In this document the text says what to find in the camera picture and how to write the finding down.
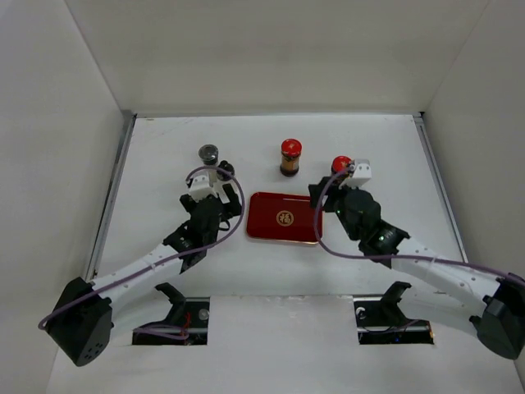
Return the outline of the white bottle black cap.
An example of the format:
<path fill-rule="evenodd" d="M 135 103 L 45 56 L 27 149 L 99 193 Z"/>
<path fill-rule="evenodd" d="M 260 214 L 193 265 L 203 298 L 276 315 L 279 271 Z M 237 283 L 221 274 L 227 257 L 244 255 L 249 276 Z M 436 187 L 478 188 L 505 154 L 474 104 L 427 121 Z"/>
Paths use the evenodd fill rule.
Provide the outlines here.
<path fill-rule="evenodd" d="M 219 162 L 217 166 L 217 178 L 220 181 L 230 181 L 234 175 L 235 168 L 231 163 L 227 162 L 226 160 Z"/>

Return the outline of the white shaker grey lid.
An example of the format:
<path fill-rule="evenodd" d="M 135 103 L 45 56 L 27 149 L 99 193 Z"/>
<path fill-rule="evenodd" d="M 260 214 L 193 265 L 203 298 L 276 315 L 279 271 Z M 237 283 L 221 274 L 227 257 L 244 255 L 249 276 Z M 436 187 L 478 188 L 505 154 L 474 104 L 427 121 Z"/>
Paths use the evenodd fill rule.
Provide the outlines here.
<path fill-rule="evenodd" d="M 198 156 L 205 166 L 216 166 L 219 159 L 218 147 L 214 144 L 205 144 L 199 148 Z"/>

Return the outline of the red-lid sauce jar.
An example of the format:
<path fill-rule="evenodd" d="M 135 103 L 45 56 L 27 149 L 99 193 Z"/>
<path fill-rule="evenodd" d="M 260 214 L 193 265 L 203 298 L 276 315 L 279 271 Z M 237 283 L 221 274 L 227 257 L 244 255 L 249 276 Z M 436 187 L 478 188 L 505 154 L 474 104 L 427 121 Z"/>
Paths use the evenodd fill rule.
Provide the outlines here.
<path fill-rule="evenodd" d="M 280 171 L 284 176 L 294 176 L 299 171 L 302 145 L 297 139 L 286 139 L 281 143 Z"/>
<path fill-rule="evenodd" d="M 338 172 L 343 171 L 346 168 L 349 168 L 352 164 L 352 159 L 348 156 L 340 155 L 333 159 L 331 164 L 331 174 L 335 175 Z M 340 184 L 344 179 L 349 176 L 348 172 L 340 174 L 335 180 L 334 184 Z"/>

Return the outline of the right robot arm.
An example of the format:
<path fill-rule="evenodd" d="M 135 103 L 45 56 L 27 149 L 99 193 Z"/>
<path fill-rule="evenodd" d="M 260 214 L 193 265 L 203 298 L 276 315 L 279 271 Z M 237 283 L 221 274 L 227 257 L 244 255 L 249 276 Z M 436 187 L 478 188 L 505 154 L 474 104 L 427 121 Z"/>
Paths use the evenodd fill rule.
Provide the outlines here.
<path fill-rule="evenodd" d="M 341 174 L 308 186 L 315 214 L 334 213 L 345 234 L 358 244 L 358 260 L 415 277 L 441 292 L 425 300 L 405 296 L 407 284 L 380 306 L 382 318 L 400 324 L 407 318 L 439 321 L 476 337 L 484 347 L 508 360 L 524 349 L 524 280 L 513 273 L 446 259 L 406 231 L 386 222 L 372 195 L 347 184 Z"/>

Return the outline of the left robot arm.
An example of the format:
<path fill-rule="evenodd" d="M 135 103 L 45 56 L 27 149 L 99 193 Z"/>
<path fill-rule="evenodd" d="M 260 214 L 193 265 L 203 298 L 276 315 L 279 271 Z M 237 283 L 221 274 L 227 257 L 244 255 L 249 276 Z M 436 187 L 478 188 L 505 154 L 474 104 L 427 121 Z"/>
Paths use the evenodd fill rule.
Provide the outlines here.
<path fill-rule="evenodd" d="M 188 192 L 180 203 L 189 214 L 170 235 L 144 257 L 113 273 L 87 282 L 77 277 L 66 284 L 52 312 L 38 327 L 46 332 L 73 364 L 85 366 L 105 350 L 116 329 L 115 318 L 127 305 L 156 289 L 168 299 L 156 308 L 166 327 L 181 323 L 181 293 L 169 279 L 202 261 L 208 251 L 237 230 L 232 218 L 241 221 L 246 198 L 235 175 L 225 169 L 202 166 L 186 177 Z M 220 237 L 220 231 L 226 237 Z"/>

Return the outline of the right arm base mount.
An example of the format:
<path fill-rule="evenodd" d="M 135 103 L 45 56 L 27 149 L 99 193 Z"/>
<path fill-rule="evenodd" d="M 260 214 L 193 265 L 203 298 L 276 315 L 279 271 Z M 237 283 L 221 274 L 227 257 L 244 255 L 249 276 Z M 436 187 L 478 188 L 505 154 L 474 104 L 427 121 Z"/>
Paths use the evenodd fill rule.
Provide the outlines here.
<path fill-rule="evenodd" d="M 363 295 L 353 299 L 360 345 L 433 345 L 431 325 L 426 320 L 408 319 L 401 312 L 401 296 L 411 287 L 395 282 L 382 295 Z"/>

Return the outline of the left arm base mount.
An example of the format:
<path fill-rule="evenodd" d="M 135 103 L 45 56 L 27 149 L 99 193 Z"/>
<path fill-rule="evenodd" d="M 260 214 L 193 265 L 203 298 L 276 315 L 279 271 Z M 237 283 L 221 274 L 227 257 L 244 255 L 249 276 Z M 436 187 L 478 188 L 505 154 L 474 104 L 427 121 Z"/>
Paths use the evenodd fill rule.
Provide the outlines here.
<path fill-rule="evenodd" d="M 185 297 L 171 284 L 155 286 L 171 308 L 163 319 L 152 321 L 135 329 L 133 346 L 205 346 L 208 344 L 210 298 Z"/>

